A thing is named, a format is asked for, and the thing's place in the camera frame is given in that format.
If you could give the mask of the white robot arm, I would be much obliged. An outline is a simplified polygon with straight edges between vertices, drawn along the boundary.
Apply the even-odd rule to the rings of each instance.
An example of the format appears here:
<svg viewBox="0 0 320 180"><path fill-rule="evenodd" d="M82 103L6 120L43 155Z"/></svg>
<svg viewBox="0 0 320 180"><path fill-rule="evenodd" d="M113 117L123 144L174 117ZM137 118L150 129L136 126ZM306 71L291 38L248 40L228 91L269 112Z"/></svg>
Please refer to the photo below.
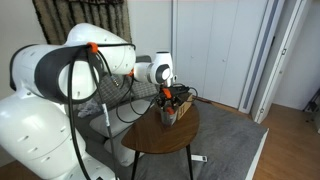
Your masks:
<svg viewBox="0 0 320 180"><path fill-rule="evenodd" d="M91 99L103 74L172 84L171 54L136 61L135 46L89 23L75 25L62 45L29 45L10 64L14 94L0 101L0 144L44 180L116 180L86 152L74 127L73 106Z"/></svg>

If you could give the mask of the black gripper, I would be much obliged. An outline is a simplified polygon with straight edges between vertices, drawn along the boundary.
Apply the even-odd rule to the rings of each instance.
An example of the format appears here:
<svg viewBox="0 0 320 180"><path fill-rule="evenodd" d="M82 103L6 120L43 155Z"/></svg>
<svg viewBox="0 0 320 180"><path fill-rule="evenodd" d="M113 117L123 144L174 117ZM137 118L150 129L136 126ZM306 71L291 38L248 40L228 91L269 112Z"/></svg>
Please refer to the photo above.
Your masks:
<svg viewBox="0 0 320 180"><path fill-rule="evenodd" d="M163 88L168 88L171 92L171 95L172 95L172 98L171 99L167 99L162 91ZM161 86L160 87L160 91L159 91L159 102L161 104L165 104L167 101L171 102L172 104L176 104L178 103L177 101L177 96L180 95L180 94L184 94L184 93L187 93L189 92L190 88L188 86L185 86L185 85L173 85L173 86L170 86L170 87L164 87L164 86Z"/></svg>

